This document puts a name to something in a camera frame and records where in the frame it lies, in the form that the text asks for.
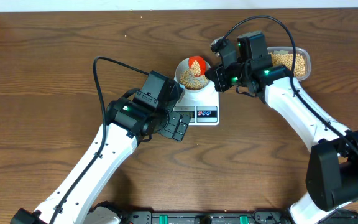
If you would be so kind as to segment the white digital kitchen scale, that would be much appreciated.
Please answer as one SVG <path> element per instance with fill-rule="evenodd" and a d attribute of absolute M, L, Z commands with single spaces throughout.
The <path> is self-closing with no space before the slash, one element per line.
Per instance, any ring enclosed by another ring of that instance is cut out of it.
<path fill-rule="evenodd" d="M 180 102 L 174 106 L 174 110 L 182 115 L 190 117 L 190 125 L 216 126 L 219 124 L 219 94 L 214 88 L 214 83 L 201 90 L 187 90 Z"/>

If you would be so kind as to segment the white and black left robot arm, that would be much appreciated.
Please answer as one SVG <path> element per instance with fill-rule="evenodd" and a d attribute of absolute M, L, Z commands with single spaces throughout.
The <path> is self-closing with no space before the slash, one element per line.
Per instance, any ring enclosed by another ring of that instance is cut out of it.
<path fill-rule="evenodd" d="M 184 85 L 155 71 L 140 89 L 110 102 L 88 150 L 48 199 L 29 212 L 19 209 L 11 223 L 83 223 L 116 169 L 142 142 L 160 134 L 182 141 L 190 117 L 174 111 Z"/>

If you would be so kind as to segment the red plastic measuring scoop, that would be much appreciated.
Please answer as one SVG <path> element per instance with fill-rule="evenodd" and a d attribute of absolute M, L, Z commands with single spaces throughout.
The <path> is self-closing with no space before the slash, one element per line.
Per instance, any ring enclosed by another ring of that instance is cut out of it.
<path fill-rule="evenodd" d="M 206 62 L 200 56 L 193 56 L 188 59 L 188 66 L 195 77 L 200 77 L 207 70 Z"/>

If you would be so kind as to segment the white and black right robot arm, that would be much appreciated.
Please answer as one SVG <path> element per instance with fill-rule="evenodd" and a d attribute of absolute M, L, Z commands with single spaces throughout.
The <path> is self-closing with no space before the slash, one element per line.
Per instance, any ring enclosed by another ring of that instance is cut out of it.
<path fill-rule="evenodd" d="M 330 117 L 302 89 L 285 65 L 274 65 L 263 33 L 242 34 L 234 45 L 220 37 L 211 50 L 221 63 L 206 77 L 218 92 L 246 87 L 277 111 L 295 130 L 310 152 L 307 193 L 290 207 L 293 223 L 321 223 L 334 214 L 358 217 L 344 206 L 358 200 L 358 131 Z"/>

